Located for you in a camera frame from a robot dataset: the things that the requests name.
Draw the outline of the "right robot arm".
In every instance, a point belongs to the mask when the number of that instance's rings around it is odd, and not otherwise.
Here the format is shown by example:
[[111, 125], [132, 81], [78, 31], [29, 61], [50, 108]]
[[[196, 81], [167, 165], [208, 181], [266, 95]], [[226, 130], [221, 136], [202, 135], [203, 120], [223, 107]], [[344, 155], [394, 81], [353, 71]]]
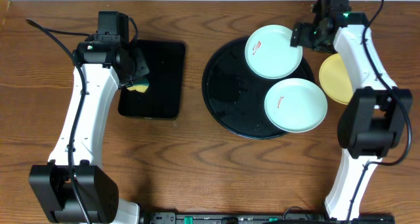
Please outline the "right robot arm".
[[387, 74], [371, 38], [372, 18], [349, 0], [317, 0], [313, 22], [298, 22], [290, 45], [341, 56], [353, 95], [337, 126], [341, 163], [324, 200], [324, 223], [363, 223], [360, 203], [375, 168], [396, 166], [409, 154], [413, 97]]

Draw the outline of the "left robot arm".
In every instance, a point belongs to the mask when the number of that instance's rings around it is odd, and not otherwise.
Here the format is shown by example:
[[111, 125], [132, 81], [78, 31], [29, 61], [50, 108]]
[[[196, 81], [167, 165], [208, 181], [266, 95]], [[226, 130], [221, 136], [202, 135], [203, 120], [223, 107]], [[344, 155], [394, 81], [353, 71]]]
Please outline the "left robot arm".
[[149, 72], [134, 20], [101, 11], [98, 29], [68, 52], [73, 91], [59, 140], [45, 165], [32, 166], [30, 186], [51, 223], [145, 223], [134, 202], [119, 197], [117, 184], [102, 169], [104, 130], [115, 93], [144, 93]]

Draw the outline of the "green yellow sponge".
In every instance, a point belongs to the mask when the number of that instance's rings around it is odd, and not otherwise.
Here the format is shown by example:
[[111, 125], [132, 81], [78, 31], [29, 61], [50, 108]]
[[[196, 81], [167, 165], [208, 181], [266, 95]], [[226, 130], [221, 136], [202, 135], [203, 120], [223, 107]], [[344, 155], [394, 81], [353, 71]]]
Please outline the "green yellow sponge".
[[142, 78], [140, 81], [134, 83], [132, 86], [127, 87], [129, 91], [136, 91], [139, 93], [145, 93], [149, 88], [149, 81], [146, 78]]

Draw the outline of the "yellow plate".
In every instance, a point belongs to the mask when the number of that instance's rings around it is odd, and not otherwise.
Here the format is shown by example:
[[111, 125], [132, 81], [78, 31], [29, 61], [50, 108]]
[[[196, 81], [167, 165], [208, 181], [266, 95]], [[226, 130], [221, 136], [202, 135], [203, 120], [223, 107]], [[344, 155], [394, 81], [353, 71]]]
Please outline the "yellow plate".
[[350, 102], [353, 96], [352, 85], [340, 54], [336, 53], [325, 59], [318, 76], [328, 97], [341, 104]]

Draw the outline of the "light green plate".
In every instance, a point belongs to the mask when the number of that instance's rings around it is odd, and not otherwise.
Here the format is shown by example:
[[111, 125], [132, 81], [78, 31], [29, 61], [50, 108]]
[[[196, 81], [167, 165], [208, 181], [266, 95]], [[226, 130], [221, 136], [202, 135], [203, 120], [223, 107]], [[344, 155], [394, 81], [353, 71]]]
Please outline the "light green plate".
[[302, 47], [290, 45], [292, 30], [267, 25], [254, 31], [245, 44], [245, 61], [258, 76], [280, 79], [293, 73], [303, 58]]
[[323, 122], [327, 114], [327, 99], [315, 83], [289, 78], [275, 83], [268, 90], [264, 111], [277, 128], [290, 133], [303, 133]]

